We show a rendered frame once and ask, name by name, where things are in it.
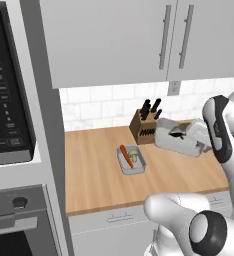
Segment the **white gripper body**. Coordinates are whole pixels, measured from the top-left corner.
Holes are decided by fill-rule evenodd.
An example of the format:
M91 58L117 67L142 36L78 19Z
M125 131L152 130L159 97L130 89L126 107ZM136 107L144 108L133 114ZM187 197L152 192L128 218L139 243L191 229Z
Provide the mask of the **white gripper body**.
M199 157L203 144L186 134L190 122L159 118L156 123L155 145L192 157Z

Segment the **beige mushroom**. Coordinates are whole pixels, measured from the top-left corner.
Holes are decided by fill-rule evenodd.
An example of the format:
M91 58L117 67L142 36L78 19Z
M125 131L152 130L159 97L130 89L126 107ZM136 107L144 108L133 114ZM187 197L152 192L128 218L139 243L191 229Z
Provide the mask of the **beige mushroom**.
M138 160L138 151L137 150L130 150L128 152L128 156L132 160L133 163L136 163Z

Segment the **grey food container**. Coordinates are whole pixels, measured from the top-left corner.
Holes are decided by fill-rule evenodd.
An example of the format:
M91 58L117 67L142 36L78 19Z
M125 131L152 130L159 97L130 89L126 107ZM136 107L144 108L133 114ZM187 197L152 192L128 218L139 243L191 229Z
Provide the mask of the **grey food container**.
M140 151L140 148L137 145L125 145L127 153L130 150L137 150L138 151L138 160L136 163L133 163L134 168L131 168L127 161L125 160L120 148L117 148L117 158L119 161L120 168L125 175L133 175L133 174L141 174L145 171L146 168L146 161Z

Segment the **orange carrot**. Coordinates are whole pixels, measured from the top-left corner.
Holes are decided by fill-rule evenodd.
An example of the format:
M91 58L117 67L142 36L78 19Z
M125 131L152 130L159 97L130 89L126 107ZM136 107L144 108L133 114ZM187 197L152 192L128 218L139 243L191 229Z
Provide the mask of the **orange carrot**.
M122 154L123 154L125 160L126 160L127 163L129 164L129 166L130 166L131 168L134 168L133 163L131 162L131 160L130 160L130 158L129 158L129 156L128 156L127 150L126 150L126 148L125 148L125 146L124 146L123 144L120 145L120 150L121 150L121 152L122 152Z

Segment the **wooden knife block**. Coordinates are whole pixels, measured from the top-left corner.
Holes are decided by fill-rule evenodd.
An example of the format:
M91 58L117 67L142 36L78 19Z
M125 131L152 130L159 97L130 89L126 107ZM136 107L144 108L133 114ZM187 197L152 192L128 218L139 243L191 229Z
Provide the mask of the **wooden knife block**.
M149 113L143 120L140 110L137 109L129 128L138 145L152 144L156 133L155 113Z

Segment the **grey drawer front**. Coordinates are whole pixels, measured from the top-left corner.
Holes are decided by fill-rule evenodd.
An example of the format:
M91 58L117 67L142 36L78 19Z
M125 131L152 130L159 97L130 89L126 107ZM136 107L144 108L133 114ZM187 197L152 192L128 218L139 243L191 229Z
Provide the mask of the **grey drawer front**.
M133 219L107 223L107 218L111 217L112 214L120 216L124 215L125 212L133 214ZM69 217L70 230L72 234L82 234L90 231L99 231L113 227L146 222L148 222L148 218L144 213L142 205Z
M216 198L222 199L223 203L221 204L212 204L210 203L211 209L215 212L221 213L223 216L234 219L234 212L232 207L231 198L228 191L215 192L207 194L206 197L209 200Z

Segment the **grey base cupboard door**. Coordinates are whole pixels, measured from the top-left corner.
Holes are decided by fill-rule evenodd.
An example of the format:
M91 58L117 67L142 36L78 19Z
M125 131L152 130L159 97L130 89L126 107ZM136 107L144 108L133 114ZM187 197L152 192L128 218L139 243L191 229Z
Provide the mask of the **grey base cupboard door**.
M72 235L75 256L144 256L157 224L136 222Z

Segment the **wide grey cupboard door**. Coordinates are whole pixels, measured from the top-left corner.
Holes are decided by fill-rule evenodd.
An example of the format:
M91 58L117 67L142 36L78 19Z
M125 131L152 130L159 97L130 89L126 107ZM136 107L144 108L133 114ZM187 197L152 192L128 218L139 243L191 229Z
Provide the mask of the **wide grey cupboard door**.
M52 86L167 79L177 0L39 0ZM171 5L164 69L159 69L166 5Z

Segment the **grey tall appliance cabinet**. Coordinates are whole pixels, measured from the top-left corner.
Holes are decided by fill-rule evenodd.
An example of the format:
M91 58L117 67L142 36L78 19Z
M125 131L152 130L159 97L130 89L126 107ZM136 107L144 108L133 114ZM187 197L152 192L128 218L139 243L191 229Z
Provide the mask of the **grey tall appliance cabinet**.
M74 256L65 213L64 128L52 87L39 0L5 0L40 158L14 168L26 184L44 184L59 256Z

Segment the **black oven knob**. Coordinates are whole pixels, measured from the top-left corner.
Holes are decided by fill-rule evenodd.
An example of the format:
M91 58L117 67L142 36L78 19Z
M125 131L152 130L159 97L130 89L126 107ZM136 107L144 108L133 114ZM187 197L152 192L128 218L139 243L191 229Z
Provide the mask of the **black oven knob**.
M12 200L12 205L15 209L24 209L28 203L26 197L16 197Z

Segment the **grey built-in oven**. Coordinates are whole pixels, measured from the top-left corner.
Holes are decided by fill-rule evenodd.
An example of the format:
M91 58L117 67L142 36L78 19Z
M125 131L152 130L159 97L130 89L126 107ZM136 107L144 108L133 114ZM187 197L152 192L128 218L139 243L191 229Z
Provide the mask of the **grey built-in oven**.
M62 256L45 185L0 190L0 256Z

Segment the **black microwave oven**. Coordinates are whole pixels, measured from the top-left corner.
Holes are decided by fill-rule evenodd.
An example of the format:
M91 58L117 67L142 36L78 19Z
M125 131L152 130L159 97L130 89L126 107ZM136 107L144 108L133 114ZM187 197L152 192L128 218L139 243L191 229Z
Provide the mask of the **black microwave oven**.
M7 5L0 1L0 165L31 161L35 143Z

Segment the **grey wall socket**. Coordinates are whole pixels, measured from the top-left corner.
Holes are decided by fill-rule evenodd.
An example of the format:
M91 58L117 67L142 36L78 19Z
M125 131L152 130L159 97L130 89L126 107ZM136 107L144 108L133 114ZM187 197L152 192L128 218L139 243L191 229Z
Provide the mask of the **grey wall socket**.
M180 81L170 81L168 86L168 96L176 96L180 92L181 82Z

